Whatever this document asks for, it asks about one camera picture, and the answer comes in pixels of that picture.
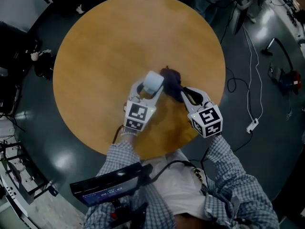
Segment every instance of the gray floor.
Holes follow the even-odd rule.
[[[212,23],[218,38],[221,38],[223,34],[229,12],[230,9],[220,10]],[[271,16],[269,20],[266,19],[266,14]],[[43,41],[42,48],[56,52],[64,36],[79,17],[77,14],[62,17],[51,11],[45,14],[34,27],[34,31]],[[277,86],[269,79],[267,72],[270,62],[289,71],[287,60],[277,45],[273,45],[271,49],[274,53],[273,57],[262,55],[260,50],[273,37],[277,37],[282,41],[295,69],[301,75],[305,75],[305,61],[287,28],[269,8],[264,8],[256,24],[247,22],[245,25],[259,55],[258,69],[263,81],[264,113],[258,127],[254,130],[251,142],[236,152],[236,155],[246,171],[257,177],[269,198],[274,199],[291,173],[302,149],[301,135],[304,130],[304,121],[301,105],[305,87],[301,89],[298,96],[291,96],[293,115],[289,121],[286,121],[288,97],[281,95]],[[236,77],[248,82],[250,53],[243,30],[235,36],[228,31],[222,47],[226,66],[234,71]],[[253,62],[251,104],[254,116],[258,117],[261,112],[260,82],[254,66]],[[230,72],[227,71],[226,79],[231,77]],[[245,131],[251,122],[246,108],[246,93],[244,83],[237,82],[234,93],[229,93],[225,89],[220,104],[224,118],[223,136],[231,144],[232,149],[238,148],[250,137]],[[33,161],[42,173],[54,182],[59,192],[69,202],[85,212],[86,207],[72,196],[69,184],[96,175],[105,161],[105,156],[84,145],[65,125],[54,101],[52,81],[37,77],[31,70],[23,83],[22,99],[17,116],[18,123],[26,130],[25,133],[17,131],[17,135]],[[183,147],[183,152],[189,159],[198,159],[204,154],[205,149],[204,140],[197,137]],[[213,175],[213,167],[209,161],[206,162],[206,170],[208,174]]]

